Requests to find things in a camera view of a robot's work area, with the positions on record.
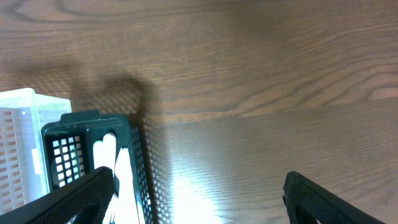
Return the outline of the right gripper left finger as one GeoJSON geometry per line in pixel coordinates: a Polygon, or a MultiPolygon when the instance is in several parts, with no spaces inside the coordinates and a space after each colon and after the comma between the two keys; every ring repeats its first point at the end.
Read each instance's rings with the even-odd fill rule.
{"type": "Polygon", "coordinates": [[[115,192],[113,172],[99,167],[53,192],[1,215],[1,223],[102,223],[115,192]]]}

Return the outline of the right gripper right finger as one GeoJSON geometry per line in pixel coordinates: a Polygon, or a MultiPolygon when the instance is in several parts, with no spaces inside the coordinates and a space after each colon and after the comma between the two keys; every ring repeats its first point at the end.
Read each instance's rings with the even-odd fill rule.
{"type": "Polygon", "coordinates": [[[296,171],[287,173],[283,190],[282,199],[293,224],[382,223],[296,171]]]}

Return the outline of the white plastic fork handle up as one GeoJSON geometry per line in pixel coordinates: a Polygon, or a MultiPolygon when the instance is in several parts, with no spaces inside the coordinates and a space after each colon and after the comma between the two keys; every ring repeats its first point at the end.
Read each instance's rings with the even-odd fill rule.
{"type": "Polygon", "coordinates": [[[119,179],[119,193],[118,196],[113,195],[103,223],[138,224],[139,216],[128,148],[120,150],[116,159],[115,174],[119,179]]]}

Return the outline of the black perforated plastic basket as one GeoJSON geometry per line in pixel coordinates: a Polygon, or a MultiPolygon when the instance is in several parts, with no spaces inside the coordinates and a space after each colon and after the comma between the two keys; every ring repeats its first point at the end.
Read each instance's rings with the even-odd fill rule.
{"type": "Polygon", "coordinates": [[[94,144],[106,134],[116,137],[116,150],[126,148],[131,158],[133,186],[139,219],[156,223],[154,187],[149,169],[143,124],[124,114],[100,114],[96,110],[63,114],[42,129],[49,189],[59,189],[94,171],[94,144]]]}

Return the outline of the clear perforated plastic basket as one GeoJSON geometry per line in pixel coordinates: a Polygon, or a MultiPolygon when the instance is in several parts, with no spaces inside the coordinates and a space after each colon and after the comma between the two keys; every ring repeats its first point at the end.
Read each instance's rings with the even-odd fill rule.
{"type": "Polygon", "coordinates": [[[70,100],[32,88],[1,92],[1,214],[50,192],[41,129],[72,111],[70,100]]]}

